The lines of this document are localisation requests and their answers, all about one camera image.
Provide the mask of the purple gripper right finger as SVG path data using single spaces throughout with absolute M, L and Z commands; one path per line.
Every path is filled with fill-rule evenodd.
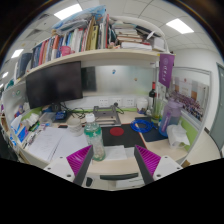
M 139 145 L 134 147 L 134 156 L 138 163 L 143 181 L 146 185 L 154 181 L 153 174 L 161 157 Z

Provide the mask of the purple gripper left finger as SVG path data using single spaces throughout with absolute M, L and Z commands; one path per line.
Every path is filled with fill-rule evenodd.
M 77 152 L 66 157 L 70 168 L 72 169 L 75 175 L 74 183 L 76 185 L 82 185 L 92 157 L 92 145 L 86 146 L 83 149 L 80 149 Z

